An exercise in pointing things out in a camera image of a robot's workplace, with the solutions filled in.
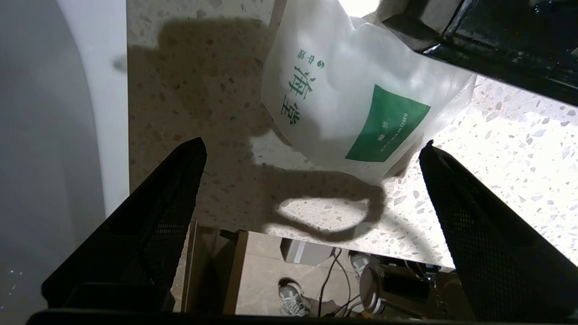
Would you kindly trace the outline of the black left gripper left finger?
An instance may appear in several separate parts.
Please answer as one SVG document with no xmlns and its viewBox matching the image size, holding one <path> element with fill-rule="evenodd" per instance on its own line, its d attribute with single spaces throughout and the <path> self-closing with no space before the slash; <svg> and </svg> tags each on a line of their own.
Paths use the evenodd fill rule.
<svg viewBox="0 0 578 325">
<path fill-rule="evenodd" d="M 171 311 L 207 156 L 201 138 L 177 146 L 43 282 L 48 307 Z"/>
</svg>

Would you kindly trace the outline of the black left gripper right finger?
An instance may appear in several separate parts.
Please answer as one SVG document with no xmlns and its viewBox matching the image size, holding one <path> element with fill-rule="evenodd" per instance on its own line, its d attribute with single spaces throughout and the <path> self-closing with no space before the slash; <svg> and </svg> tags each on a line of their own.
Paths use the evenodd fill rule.
<svg viewBox="0 0 578 325">
<path fill-rule="evenodd" d="M 433 141 L 419 163 L 475 318 L 576 322 L 576 265 Z"/>
</svg>

